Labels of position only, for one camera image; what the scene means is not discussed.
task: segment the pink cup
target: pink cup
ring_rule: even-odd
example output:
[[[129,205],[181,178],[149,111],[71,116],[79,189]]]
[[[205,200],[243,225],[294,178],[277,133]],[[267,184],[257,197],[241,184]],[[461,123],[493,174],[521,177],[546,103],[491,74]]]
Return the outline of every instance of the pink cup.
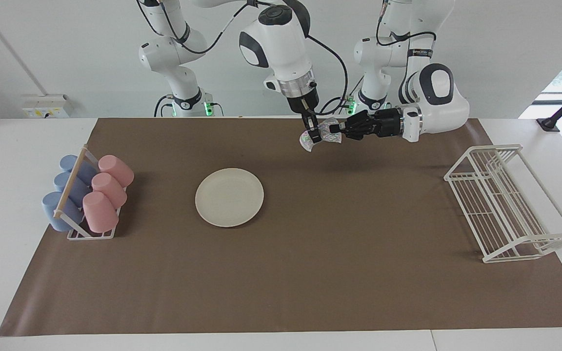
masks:
[[[103,193],[93,191],[84,196],[84,214],[88,227],[95,233],[105,233],[116,228],[119,216]]]
[[[103,193],[115,209],[123,206],[127,201],[127,193],[120,186],[118,180],[109,173],[99,173],[94,176],[92,178],[92,190]]]
[[[106,155],[99,160],[99,169],[103,173],[109,173],[116,178],[122,187],[128,187],[134,181],[134,171],[129,168],[120,158],[114,155]]]

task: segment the white electrical box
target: white electrical box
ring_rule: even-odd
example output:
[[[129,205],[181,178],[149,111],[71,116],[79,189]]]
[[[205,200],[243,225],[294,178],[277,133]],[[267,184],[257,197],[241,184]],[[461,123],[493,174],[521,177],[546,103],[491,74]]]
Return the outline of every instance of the white electrical box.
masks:
[[[22,109],[28,118],[70,118],[73,113],[64,95],[31,96]]]

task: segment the cup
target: cup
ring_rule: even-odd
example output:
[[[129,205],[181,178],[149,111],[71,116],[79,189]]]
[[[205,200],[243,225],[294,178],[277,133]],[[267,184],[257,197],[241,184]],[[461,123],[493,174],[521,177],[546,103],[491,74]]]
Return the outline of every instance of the cup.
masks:
[[[59,191],[55,191],[53,193],[45,195],[45,197],[42,198],[42,208],[44,209],[47,218],[49,218],[49,223],[51,223],[53,229],[58,232],[68,232],[72,229],[71,225],[65,222],[62,218],[53,218],[53,212],[56,210],[56,208],[58,208],[60,197],[62,197],[62,193],[60,193]],[[80,209],[78,209],[76,205],[73,204],[70,198],[67,198],[64,209],[62,211],[77,224],[80,224],[84,219],[84,215],[81,213]]]
[[[120,158],[114,155],[106,155],[99,160],[99,169],[103,173],[109,173],[121,185],[128,187],[134,181],[134,171],[129,168]]]
[[[99,191],[84,196],[84,214],[88,227],[97,234],[111,231],[119,222],[112,203]]]
[[[100,191],[112,203],[114,209],[123,206],[127,201],[127,193],[120,186],[118,180],[109,173],[99,173],[92,178],[92,190]]]
[[[69,181],[70,177],[70,172],[58,174],[53,180],[53,185],[56,188],[56,191],[64,193],[64,188],[66,187],[66,183]],[[75,179],[73,180],[73,185],[71,187],[71,192],[69,193],[69,198],[72,200],[73,204],[75,204],[77,207],[82,207],[84,196],[89,193],[90,189],[84,184],[84,182],[82,182],[80,178],[75,177]]]
[[[71,172],[75,162],[77,162],[78,157],[75,155],[66,155],[60,160],[60,169],[64,172]],[[78,171],[78,178],[84,182],[85,185],[90,186],[92,183],[92,177],[96,176],[98,173],[97,169],[93,167],[89,162],[84,160],[82,166],[80,166],[80,171]]]

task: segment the brown tablecloth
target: brown tablecloth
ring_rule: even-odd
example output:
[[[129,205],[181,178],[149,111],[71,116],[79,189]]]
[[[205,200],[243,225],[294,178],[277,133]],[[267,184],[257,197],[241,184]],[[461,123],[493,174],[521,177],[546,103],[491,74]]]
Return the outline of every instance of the brown tablecloth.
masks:
[[[136,172],[116,237],[45,232],[0,335],[562,327],[562,264],[483,264],[443,175],[451,133],[298,143],[299,120],[100,119],[89,140]],[[226,167],[263,183],[247,224],[194,206]]]

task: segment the white wall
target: white wall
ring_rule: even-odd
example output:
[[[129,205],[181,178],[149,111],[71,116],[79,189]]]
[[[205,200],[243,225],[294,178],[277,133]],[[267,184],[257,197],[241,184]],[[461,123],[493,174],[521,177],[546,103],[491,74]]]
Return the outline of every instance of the white wall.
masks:
[[[341,54],[354,85],[361,71],[352,49],[373,35],[381,1],[303,2],[312,34]],[[209,41],[240,5],[198,9],[182,1],[190,25]],[[257,14],[245,10],[214,50],[187,65],[228,115],[290,112],[281,95],[263,91],[268,71],[248,66],[239,53],[237,34]],[[47,93],[69,96],[77,117],[149,116],[169,91],[163,77],[138,62],[138,46],[154,34],[135,0],[0,1],[0,33]],[[562,1],[459,0],[435,49],[434,62],[453,69],[472,117],[516,118],[562,68]],[[308,50],[321,100],[339,95],[339,63],[312,43]],[[397,81],[400,70],[393,76]],[[0,117],[21,117],[22,94],[39,92],[0,42]]]

